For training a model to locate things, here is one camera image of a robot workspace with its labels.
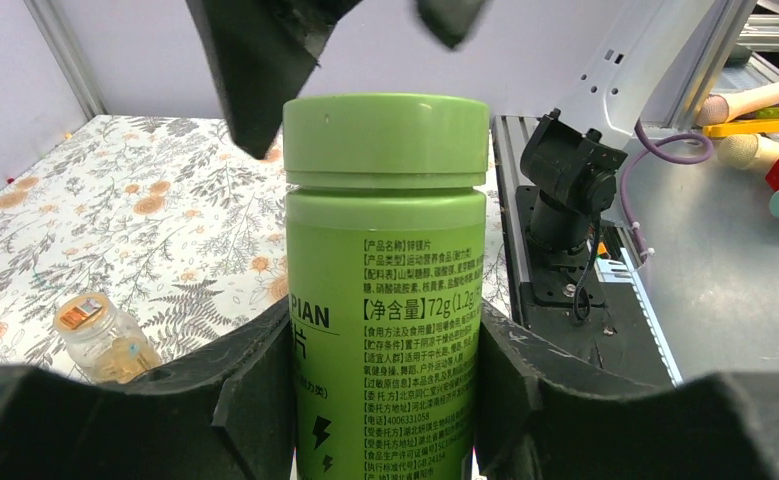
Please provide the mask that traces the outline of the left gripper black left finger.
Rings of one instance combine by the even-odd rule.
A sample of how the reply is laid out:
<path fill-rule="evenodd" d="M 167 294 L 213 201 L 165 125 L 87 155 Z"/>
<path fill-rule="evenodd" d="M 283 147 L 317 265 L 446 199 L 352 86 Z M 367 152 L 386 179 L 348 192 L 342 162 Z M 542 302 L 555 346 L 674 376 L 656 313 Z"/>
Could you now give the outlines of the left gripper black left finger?
<path fill-rule="evenodd" d="M 289 305 L 119 384 L 0 366 L 0 479 L 286 479 Z"/>

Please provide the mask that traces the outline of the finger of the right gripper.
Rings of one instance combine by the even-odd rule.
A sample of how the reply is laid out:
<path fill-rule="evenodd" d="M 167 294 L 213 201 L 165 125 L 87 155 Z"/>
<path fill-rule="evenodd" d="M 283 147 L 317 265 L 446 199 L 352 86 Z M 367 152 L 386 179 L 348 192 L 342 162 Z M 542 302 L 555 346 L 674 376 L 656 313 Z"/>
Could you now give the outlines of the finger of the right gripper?
<path fill-rule="evenodd" d="M 457 49 L 474 31 L 487 0 L 417 0 L 416 11 L 431 34 L 446 48 Z"/>
<path fill-rule="evenodd" d="M 338 22 L 358 3 L 323 0 L 195 0 L 187 3 L 233 143 L 266 156 L 319 65 Z"/>

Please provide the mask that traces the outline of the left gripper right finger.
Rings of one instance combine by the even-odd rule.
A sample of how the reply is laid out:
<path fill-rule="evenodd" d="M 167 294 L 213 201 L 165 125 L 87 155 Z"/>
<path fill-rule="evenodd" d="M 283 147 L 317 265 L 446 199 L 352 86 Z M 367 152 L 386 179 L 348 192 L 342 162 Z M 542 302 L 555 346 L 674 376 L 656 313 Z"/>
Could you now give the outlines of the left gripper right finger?
<path fill-rule="evenodd" d="M 484 303 L 477 383 L 490 479 L 779 479 L 779 372 L 643 384 Z"/>

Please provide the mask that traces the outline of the green pill bottle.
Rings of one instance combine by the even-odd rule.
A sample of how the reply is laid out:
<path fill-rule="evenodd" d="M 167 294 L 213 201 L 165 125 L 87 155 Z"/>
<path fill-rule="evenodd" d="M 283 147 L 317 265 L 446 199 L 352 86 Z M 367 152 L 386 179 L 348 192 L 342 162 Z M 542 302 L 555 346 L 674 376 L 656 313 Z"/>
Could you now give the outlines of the green pill bottle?
<path fill-rule="evenodd" d="M 291 191 L 301 479 L 467 479 L 485 196 Z"/>

